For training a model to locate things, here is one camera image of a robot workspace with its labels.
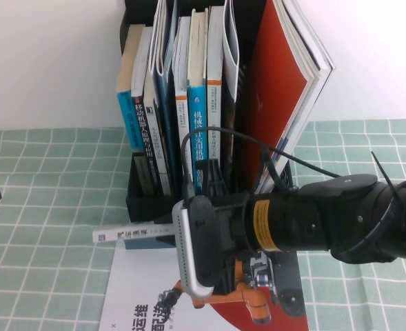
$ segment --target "book spine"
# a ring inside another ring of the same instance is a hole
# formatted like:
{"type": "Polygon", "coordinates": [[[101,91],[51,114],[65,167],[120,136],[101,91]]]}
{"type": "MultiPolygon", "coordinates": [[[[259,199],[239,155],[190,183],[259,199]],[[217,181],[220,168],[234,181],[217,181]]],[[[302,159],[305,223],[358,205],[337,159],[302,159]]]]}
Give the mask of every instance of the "book spine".
{"type": "MultiPolygon", "coordinates": [[[[221,127],[221,80],[207,82],[207,125],[221,127]]],[[[208,132],[209,159],[218,159],[221,154],[221,132],[208,132]]]]}
{"type": "MultiPolygon", "coordinates": [[[[205,98],[205,86],[189,87],[189,122],[190,130],[193,131],[207,126],[207,108],[205,98]]],[[[196,169],[196,162],[207,159],[207,132],[198,132],[192,135],[192,163],[194,168],[194,184],[196,191],[201,192],[203,178],[196,169]]]]}
{"type": "Polygon", "coordinates": [[[136,119],[131,92],[127,91],[117,93],[117,99],[120,103],[121,114],[123,115],[123,120],[125,121],[132,150],[143,150],[143,140],[141,139],[141,131],[136,119]]]}
{"type": "MultiPolygon", "coordinates": [[[[179,185],[178,182],[178,170],[177,170],[177,164],[176,164],[176,157],[178,156],[178,150],[176,149],[176,142],[177,140],[174,139],[176,138],[176,135],[174,135],[174,128],[172,127],[172,124],[174,121],[172,121],[172,109],[170,107],[170,104],[172,102],[173,105],[173,95],[174,93],[171,92],[170,89],[168,89],[168,84],[165,82],[165,78],[167,73],[165,73],[162,77],[158,76],[158,87],[159,87],[159,94],[160,94],[160,100],[161,100],[161,119],[163,121],[163,127],[164,127],[164,137],[165,137],[165,150],[168,153],[169,156],[169,170],[170,170],[170,176],[172,177],[172,181],[174,183],[174,188],[176,191],[179,191],[181,189],[181,186],[179,185]]],[[[172,77],[169,77],[169,84],[171,85],[170,88],[173,86],[173,80],[172,77]]]]}
{"type": "MultiPolygon", "coordinates": [[[[187,96],[177,95],[175,97],[175,102],[176,102],[176,116],[178,119],[178,132],[181,147],[185,135],[189,133],[189,110],[187,108],[187,96]]],[[[194,176],[192,174],[192,155],[190,152],[190,140],[188,140],[186,143],[185,159],[187,163],[187,168],[190,171],[190,178],[191,180],[194,180],[194,176]]]]}
{"type": "Polygon", "coordinates": [[[173,234],[173,224],[131,223],[97,228],[92,231],[92,240],[95,243],[105,243],[118,240],[157,238],[173,234]]]}
{"type": "Polygon", "coordinates": [[[172,191],[170,188],[168,167],[165,153],[163,151],[164,139],[162,137],[159,121],[157,118],[158,108],[153,105],[149,105],[145,102],[145,116],[148,122],[149,133],[152,138],[152,147],[154,148],[154,154],[156,159],[156,166],[160,176],[161,187],[165,196],[171,196],[172,191]]]}
{"type": "Polygon", "coordinates": [[[148,120],[146,119],[145,107],[143,104],[143,98],[132,97],[134,102],[134,108],[136,112],[136,117],[140,125],[141,138],[143,140],[143,145],[145,148],[146,159],[148,160],[150,176],[152,180],[152,186],[154,187],[154,194],[158,197],[163,196],[163,190],[161,189],[160,174],[158,167],[156,165],[156,160],[154,156],[154,148],[152,146],[152,138],[150,136],[148,128],[148,120]]]}
{"type": "Polygon", "coordinates": [[[154,194],[154,187],[149,175],[149,165],[146,159],[143,140],[137,116],[135,113],[134,103],[132,102],[131,92],[117,93],[121,114],[125,122],[126,130],[128,131],[129,142],[132,148],[132,156],[134,157],[136,171],[139,175],[141,190],[145,197],[154,194]]]}

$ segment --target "table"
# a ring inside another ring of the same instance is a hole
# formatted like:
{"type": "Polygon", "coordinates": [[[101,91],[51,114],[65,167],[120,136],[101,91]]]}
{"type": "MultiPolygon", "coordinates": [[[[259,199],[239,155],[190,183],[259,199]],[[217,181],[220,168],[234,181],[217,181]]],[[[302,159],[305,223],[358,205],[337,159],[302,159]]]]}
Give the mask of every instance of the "table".
{"type": "MultiPolygon", "coordinates": [[[[339,173],[406,179],[406,120],[311,122],[294,154],[339,173]]],[[[0,132],[0,331],[96,331],[114,244],[97,225],[129,221],[123,128],[0,132]]],[[[294,182],[325,177],[292,164],[294,182]]],[[[345,265],[299,253],[310,330],[406,330],[406,261],[345,265]]]]}

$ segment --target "paper booklet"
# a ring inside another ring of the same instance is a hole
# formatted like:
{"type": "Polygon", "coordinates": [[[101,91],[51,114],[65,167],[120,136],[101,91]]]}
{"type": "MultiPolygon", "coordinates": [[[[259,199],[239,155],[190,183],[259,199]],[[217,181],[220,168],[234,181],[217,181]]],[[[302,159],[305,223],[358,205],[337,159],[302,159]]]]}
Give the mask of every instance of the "paper booklet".
{"type": "MultiPolygon", "coordinates": [[[[260,270],[265,261],[250,259],[250,265],[256,266],[255,270],[260,270]]],[[[299,283],[301,282],[297,266],[293,268],[293,264],[290,264],[287,270],[291,273],[297,272],[299,283]]],[[[288,277],[284,272],[278,274],[283,279],[276,281],[285,287],[292,285],[292,280],[297,279],[288,277]]],[[[206,304],[203,308],[195,309],[186,293],[181,295],[174,306],[170,319],[165,320],[163,311],[157,303],[167,294],[165,291],[174,287],[179,277],[176,249],[126,250],[125,243],[118,242],[99,331],[308,330],[303,300],[297,297],[297,300],[302,301],[302,305],[296,307],[301,309],[303,314],[300,317],[289,317],[281,308],[281,303],[276,305],[272,303],[277,298],[275,299],[274,295],[264,288],[259,290],[267,297],[272,315],[270,323],[265,325],[258,325],[252,321],[244,302],[206,304]]]]}
{"type": "MultiPolygon", "coordinates": [[[[332,69],[296,0],[267,1],[247,70],[244,133],[293,153],[332,69]]],[[[260,169],[261,151],[246,144],[241,154],[245,159],[243,186],[251,188],[260,169]]],[[[281,174],[287,159],[277,153],[272,159],[281,174]]],[[[273,187],[265,171],[256,191],[270,192],[273,187]]]]}

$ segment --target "book cover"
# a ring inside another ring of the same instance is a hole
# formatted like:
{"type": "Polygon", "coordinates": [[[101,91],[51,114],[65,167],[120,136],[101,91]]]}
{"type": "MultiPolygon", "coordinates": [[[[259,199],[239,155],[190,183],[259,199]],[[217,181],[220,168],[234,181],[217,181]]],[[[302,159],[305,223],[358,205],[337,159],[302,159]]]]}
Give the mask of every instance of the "book cover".
{"type": "Polygon", "coordinates": [[[156,168],[159,172],[163,195],[171,196],[170,172],[168,171],[168,154],[165,151],[165,137],[161,129],[160,111],[154,100],[154,86],[150,75],[146,75],[144,90],[144,114],[148,122],[149,133],[154,149],[156,168]]]}
{"type": "Polygon", "coordinates": [[[146,153],[146,159],[148,161],[150,176],[152,179],[152,185],[154,187],[154,194],[156,197],[162,197],[163,188],[161,185],[161,178],[156,164],[154,145],[152,142],[151,133],[148,127],[148,118],[146,117],[145,106],[143,103],[143,97],[132,97],[134,107],[137,115],[137,119],[141,128],[141,138],[143,139],[144,149],[146,153]]]}
{"type": "MultiPolygon", "coordinates": [[[[129,250],[125,249],[124,242],[117,243],[99,331],[123,331],[132,328],[176,331],[308,330],[302,290],[301,296],[296,297],[296,303],[287,306],[275,298],[272,291],[264,287],[257,290],[264,294],[270,309],[271,321],[267,324],[253,322],[245,302],[213,303],[195,309],[192,299],[186,293],[181,295],[172,309],[170,319],[165,320],[158,300],[179,280],[176,249],[149,249],[142,244],[144,241],[145,239],[127,241],[133,243],[129,250]]],[[[250,265],[254,270],[262,269],[263,265],[270,268],[278,267],[277,264],[269,266],[266,258],[251,259],[250,265]]],[[[301,281],[298,270],[287,267],[281,272],[281,276],[283,279],[275,279],[281,284],[280,292],[289,294],[286,291],[293,285],[296,286],[295,290],[300,290],[292,281],[292,279],[301,281]]],[[[289,303],[292,301],[292,293],[287,297],[290,298],[289,303]]]]}
{"type": "Polygon", "coordinates": [[[174,190],[180,195],[181,172],[179,172],[179,136],[176,127],[176,109],[174,102],[174,83],[172,80],[172,57],[178,21],[177,1],[160,0],[161,4],[158,39],[155,54],[156,81],[161,102],[165,147],[168,152],[168,169],[174,190]]]}
{"type": "MultiPolygon", "coordinates": [[[[291,154],[334,66],[297,3],[292,0],[277,0],[274,5],[299,68],[304,77],[308,78],[305,96],[300,98],[281,138],[283,140],[282,149],[291,154]]],[[[281,155],[277,157],[274,155],[272,158],[275,160],[276,171],[281,173],[287,163],[287,158],[281,155]]],[[[260,192],[270,192],[274,187],[274,182],[267,173],[263,176],[262,182],[262,186],[258,188],[260,192]]]]}
{"type": "MultiPolygon", "coordinates": [[[[273,1],[267,1],[244,88],[244,130],[277,146],[308,80],[292,53],[273,1]]],[[[259,146],[244,143],[241,184],[250,189],[260,168],[259,146]]]]}
{"type": "MultiPolygon", "coordinates": [[[[187,65],[187,97],[189,101],[190,130],[207,126],[206,63],[207,63],[207,8],[205,12],[192,11],[190,22],[189,61],[187,65]]],[[[192,135],[192,163],[197,192],[203,187],[201,172],[196,162],[207,159],[207,132],[192,135]]]]}
{"type": "Polygon", "coordinates": [[[139,174],[141,189],[143,195],[148,197],[154,194],[154,188],[152,186],[141,131],[136,119],[131,97],[132,70],[143,27],[143,24],[133,24],[129,27],[125,50],[121,57],[120,72],[116,82],[116,94],[132,147],[132,157],[135,160],[136,169],[139,174]]]}
{"type": "MultiPolygon", "coordinates": [[[[189,133],[189,110],[187,106],[187,52],[189,50],[189,33],[190,17],[180,17],[174,45],[174,58],[172,61],[180,147],[184,137],[189,133]]],[[[190,140],[186,143],[185,160],[187,168],[190,171],[190,178],[193,180],[190,140]]]]}
{"type": "Polygon", "coordinates": [[[139,122],[141,131],[141,138],[143,140],[143,147],[146,154],[148,168],[151,175],[152,186],[154,188],[154,195],[158,197],[163,196],[163,188],[161,187],[161,180],[159,176],[158,165],[156,164],[154,146],[152,137],[148,127],[148,119],[145,113],[145,106],[143,102],[144,87],[146,80],[146,71],[148,67],[148,53],[150,39],[152,36],[152,27],[144,27],[141,34],[140,44],[136,51],[136,58],[134,61],[134,69],[131,78],[132,86],[132,102],[136,112],[136,119],[139,122]]]}
{"type": "MultiPolygon", "coordinates": [[[[210,8],[207,34],[207,125],[221,127],[221,85],[223,76],[223,6],[210,8]]],[[[221,132],[209,131],[209,159],[221,161],[221,132]]]]}

